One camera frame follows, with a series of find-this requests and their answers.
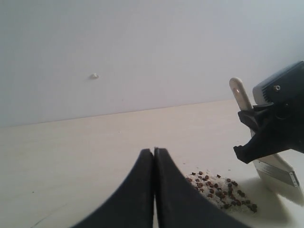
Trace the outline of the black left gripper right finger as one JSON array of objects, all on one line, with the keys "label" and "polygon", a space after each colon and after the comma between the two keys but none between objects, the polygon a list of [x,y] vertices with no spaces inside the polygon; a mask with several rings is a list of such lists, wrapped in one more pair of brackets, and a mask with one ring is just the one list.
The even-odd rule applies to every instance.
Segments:
[{"label": "black left gripper right finger", "polygon": [[205,199],[165,148],[154,149],[154,191],[160,228],[247,228]]}]

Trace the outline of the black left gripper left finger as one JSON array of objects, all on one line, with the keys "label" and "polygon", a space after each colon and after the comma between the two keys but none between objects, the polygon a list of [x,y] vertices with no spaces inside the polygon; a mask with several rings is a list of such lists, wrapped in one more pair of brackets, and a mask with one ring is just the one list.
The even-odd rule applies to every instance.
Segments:
[{"label": "black left gripper left finger", "polygon": [[75,228],[152,228],[153,154],[143,149],[118,189]]}]

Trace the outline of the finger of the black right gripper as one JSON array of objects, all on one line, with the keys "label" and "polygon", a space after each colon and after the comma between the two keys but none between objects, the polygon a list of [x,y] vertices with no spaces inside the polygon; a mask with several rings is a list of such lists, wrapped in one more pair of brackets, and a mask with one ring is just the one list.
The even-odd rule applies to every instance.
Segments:
[{"label": "finger of the black right gripper", "polygon": [[233,147],[237,158],[246,164],[288,149],[286,140],[278,132],[275,135],[256,134],[247,144]]},{"label": "finger of the black right gripper", "polygon": [[238,117],[242,124],[250,129],[251,135],[275,135],[273,128],[275,104],[254,105],[249,110],[241,110]]}]

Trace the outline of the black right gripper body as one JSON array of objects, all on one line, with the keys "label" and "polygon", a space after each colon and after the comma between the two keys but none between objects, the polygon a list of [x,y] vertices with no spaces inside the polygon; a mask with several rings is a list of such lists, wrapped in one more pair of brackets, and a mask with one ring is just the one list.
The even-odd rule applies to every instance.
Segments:
[{"label": "black right gripper body", "polygon": [[286,140],[289,149],[304,152],[304,95],[277,102],[273,128]]}]

